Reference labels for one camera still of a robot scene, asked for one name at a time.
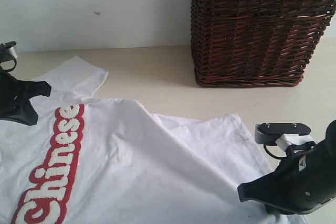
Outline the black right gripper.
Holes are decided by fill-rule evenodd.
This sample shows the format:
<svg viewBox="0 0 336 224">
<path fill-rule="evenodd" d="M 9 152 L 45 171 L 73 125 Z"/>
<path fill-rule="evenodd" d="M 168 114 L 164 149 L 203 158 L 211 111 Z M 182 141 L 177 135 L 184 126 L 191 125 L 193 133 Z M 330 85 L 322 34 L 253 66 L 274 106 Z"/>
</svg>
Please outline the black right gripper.
<svg viewBox="0 0 336 224">
<path fill-rule="evenodd" d="M 285 215 L 310 214 L 335 199 L 335 121 L 311 150 L 281 161 L 272 173 L 240 184 L 237 192 L 240 202 L 271 203 L 278 197 L 284 205 L 272 203 L 266 211 Z"/>
</svg>

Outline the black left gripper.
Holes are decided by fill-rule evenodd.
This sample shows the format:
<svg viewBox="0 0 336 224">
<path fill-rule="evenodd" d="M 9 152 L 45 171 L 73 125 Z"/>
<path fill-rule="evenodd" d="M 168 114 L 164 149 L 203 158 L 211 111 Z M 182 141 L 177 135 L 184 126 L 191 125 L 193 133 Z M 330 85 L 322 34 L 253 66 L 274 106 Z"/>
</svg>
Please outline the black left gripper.
<svg viewBox="0 0 336 224">
<path fill-rule="evenodd" d="M 1 70 L 1 121 L 33 126 L 38 114 L 27 98 L 50 97 L 51 86 L 46 81 L 17 80 Z"/>
</svg>

